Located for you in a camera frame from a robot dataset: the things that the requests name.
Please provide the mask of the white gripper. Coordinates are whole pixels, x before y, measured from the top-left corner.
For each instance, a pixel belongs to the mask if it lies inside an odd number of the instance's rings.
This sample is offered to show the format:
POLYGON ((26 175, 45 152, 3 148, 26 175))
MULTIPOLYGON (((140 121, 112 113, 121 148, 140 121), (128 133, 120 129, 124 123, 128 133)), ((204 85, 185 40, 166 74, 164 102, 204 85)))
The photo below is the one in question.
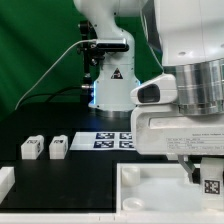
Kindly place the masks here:
POLYGON ((131 115, 134 148, 142 155, 179 155, 194 182, 187 155, 224 155, 224 114, 183 116, 173 105, 138 106, 131 115))

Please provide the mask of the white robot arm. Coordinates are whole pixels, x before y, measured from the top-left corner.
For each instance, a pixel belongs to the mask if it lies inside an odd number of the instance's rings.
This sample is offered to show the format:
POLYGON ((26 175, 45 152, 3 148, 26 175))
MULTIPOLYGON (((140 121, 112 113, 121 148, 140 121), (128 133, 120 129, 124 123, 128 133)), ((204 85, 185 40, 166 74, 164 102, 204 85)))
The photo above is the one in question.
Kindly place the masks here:
POLYGON ((224 0, 73 0, 104 52, 91 109, 129 112, 141 154, 175 158, 191 181, 224 183, 224 0), (139 15, 161 75, 134 76, 133 37, 116 16, 139 15))

